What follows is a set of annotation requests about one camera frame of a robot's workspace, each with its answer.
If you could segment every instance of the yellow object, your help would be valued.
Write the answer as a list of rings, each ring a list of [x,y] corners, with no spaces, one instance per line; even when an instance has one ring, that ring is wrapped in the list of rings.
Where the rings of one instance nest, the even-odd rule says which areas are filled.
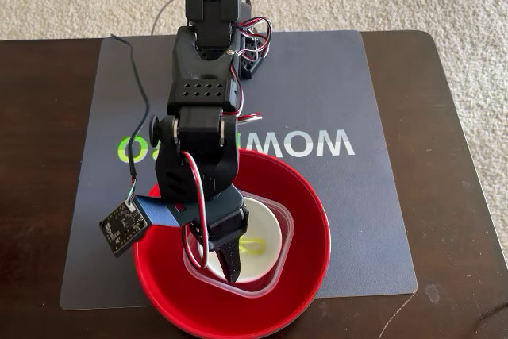
[[[264,252],[264,240],[261,238],[240,237],[240,253],[260,256]]]

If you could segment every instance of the robotic arm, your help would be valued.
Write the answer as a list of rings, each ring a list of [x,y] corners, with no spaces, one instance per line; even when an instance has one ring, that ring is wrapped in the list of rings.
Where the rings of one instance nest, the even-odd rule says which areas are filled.
[[[241,270],[239,240],[248,225],[243,196],[233,185],[238,170],[237,126],[260,117],[240,116],[244,100],[239,78],[250,79],[266,56],[271,23],[264,17],[252,18],[249,0],[186,0],[185,10],[187,26],[179,28],[173,51],[167,115],[161,120],[152,117],[149,128],[152,146],[160,145],[158,202],[181,227],[191,263],[204,268],[207,253],[216,252],[226,279],[234,283]],[[268,25],[266,36],[251,30],[260,22]],[[138,228],[143,228],[140,224],[148,228],[146,217],[152,207],[146,199],[126,200],[122,213],[116,209],[100,223],[115,254],[120,252],[118,245],[114,248],[119,235],[112,222],[125,220],[130,211],[136,215],[130,230],[143,218],[148,221],[138,222]],[[203,247],[201,263],[188,249],[188,230]],[[130,237],[121,251],[143,232]]]

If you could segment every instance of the green letter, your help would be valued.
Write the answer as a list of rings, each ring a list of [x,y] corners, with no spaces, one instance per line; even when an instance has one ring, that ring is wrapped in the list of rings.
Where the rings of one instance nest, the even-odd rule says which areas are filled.
[[[127,157],[127,154],[126,154],[126,149],[127,149],[127,144],[129,143],[129,139],[130,139],[130,137],[125,137],[124,139],[122,139],[120,141],[120,144],[118,145],[118,149],[117,149],[118,150],[118,157],[124,163],[129,162],[129,158]],[[136,156],[133,157],[134,163],[138,163],[138,162],[141,162],[146,157],[146,154],[148,152],[148,143],[145,139],[143,139],[142,137],[139,137],[137,135],[134,138],[133,143],[134,142],[137,142],[140,145],[140,152]]]
[[[156,160],[156,159],[157,159],[157,156],[159,156],[159,146],[160,146],[160,142],[157,144],[156,149],[155,149],[155,150],[153,150],[153,152],[152,152],[152,158],[153,158],[154,160]]]

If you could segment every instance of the dark wooden table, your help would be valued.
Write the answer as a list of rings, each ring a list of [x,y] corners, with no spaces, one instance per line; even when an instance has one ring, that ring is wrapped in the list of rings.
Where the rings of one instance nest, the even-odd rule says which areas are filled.
[[[432,38],[364,33],[418,292],[383,338],[508,338],[508,271]],[[0,337],[189,337],[59,306],[100,40],[0,43]],[[273,337],[377,339],[408,295],[319,299]]]

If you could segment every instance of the wowooo logo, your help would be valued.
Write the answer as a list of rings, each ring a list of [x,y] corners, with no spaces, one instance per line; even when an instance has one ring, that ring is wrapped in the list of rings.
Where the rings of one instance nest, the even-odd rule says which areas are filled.
[[[297,151],[293,147],[293,139],[296,137],[301,137],[305,141],[305,148],[301,151]],[[323,156],[325,151],[325,143],[328,147],[330,153],[333,156],[338,156],[341,153],[341,141],[344,142],[344,147],[349,155],[355,155],[355,152],[352,149],[351,143],[349,142],[348,136],[344,130],[337,130],[335,135],[335,141],[332,142],[330,136],[326,130],[320,130],[319,136],[317,137],[317,150],[316,156]],[[241,135],[238,134],[238,142],[239,146],[241,142]],[[257,136],[257,133],[250,133],[247,138],[247,150],[252,150],[253,148],[256,151],[264,152],[265,154],[271,153],[270,147],[273,148],[273,152],[278,158],[283,157],[283,152],[280,148],[279,142],[277,141],[277,136],[275,133],[267,133],[264,144],[261,145],[260,139]],[[294,156],[296,158],[303,158],[304,156],[308,156],[314,150],[314,142],[312,141],[312,137],[303,131],[292,131],[286,135],[284,138],[284,149],[286,153],[290,156]]]
[[[351,142],[349,142],[348,136],[344,130],[337,130],[335,134],[335,140],[333,141],[326,130],[320,130],[317,136],[317,148],[316,148],[316,156],[323,156],[326,152],[325,146],[328,149],[329,153],[332,156],[339,156],[341,154],[341,146],[344,144],[344,148],[348,155],[355,155],[355,152],[351,146]],[[303,139],[304,147],[301,149],[295,149],[296,144],[294,143],[297,139]],[[127,158],[127,143],[129,142],[129,137],[125,137],[120,141],[118,145],[117,152],[118,158],[125,163],[129,162]],[[140,151],[137,155],[134,156],[134,162],[141,162],[148,155],[148,143],[143,137],[136,136],[134,143],[138,143],[140,146]],[[237,135],[237,146],[241,146],[241,134]],[[292,131],[288,133],[284,137],[283,141],[284,151],[289,156],[294,156],[296,158],[303,158],[304,156],[310,155],[314,151],[314,141],[312,137],[305,133],[304,131]],[[275,133],[270,132],[267,133],[263,144],[261,144],[260,138],[257,133],[249,133],[247,138],[247,145],[245,146],[247,150],[256,150],[259,152],[264,152],[265,154],[272,154],[273,152],[278,158],[283,157],[283,150],[281,149],[281,145],[277,140],[277,136]],[[157,158],[157,154],[159,153],[158,148],[156,148],[153,153],[153,159]]]

